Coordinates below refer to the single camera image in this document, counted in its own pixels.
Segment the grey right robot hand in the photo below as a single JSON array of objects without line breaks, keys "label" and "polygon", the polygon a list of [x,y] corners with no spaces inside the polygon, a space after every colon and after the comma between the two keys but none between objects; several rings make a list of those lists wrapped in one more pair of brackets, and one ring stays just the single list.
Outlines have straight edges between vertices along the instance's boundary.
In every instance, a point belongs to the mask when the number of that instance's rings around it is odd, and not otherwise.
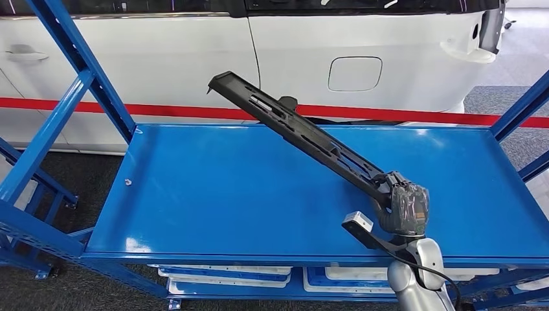
[{"label": "grey right robot hand", "polygon": [[374,212],[381,228],[401,236],[423,236],[429,217],[429,192],[399,172],[378,174],[377,184],[388,185],[388,203],[374,203]]}]

